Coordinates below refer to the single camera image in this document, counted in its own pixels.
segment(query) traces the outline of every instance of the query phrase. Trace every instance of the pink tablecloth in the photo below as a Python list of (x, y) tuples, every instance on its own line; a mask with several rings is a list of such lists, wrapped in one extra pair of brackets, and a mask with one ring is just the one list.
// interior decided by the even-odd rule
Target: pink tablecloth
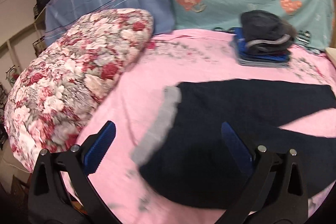
[[(107, 206), (124, 224), (213, 224), (222, 210), (189, 208), (153, 193), (142, 181), (130, 153), (155, 120), (163, 88), (181, 81), (266, 79), (329, 84), (335, 91), (336, 70), (324, 56), (293, 46), (289, 68), (240, 66), (229, 46), (232, 36), (206, 30), (178, 30), (156, 36), (138, 64), (130, 68), (98, 108), (78, 138), (81, 144), (107, 120), (117, 136), (90, 181)], [(317, 112), (283, 128), (316, 136), (336, 137), (336, 109)], [(310, 200), (310, 215), (330, 187)]]

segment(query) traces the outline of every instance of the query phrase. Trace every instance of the white cord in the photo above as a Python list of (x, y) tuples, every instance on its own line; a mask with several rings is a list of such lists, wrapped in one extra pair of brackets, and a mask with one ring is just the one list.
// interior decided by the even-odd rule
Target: white cord
[(2, 159), (2, 161), (3, 161), (6, 165), (15, 167), (16, 169), (19, 169), (19, 170), (22, 171), (22, 172), (30, 173), (29, 171), (27, 171), (27, 170), (23, 170), (23, 169), (21, 169), (20, 167), (17, 167), (16, 165), (14, 165), (14, 164), (10, 164), (10, 163), (9, 163), (8, 161), (6, 161), (4, 158)]

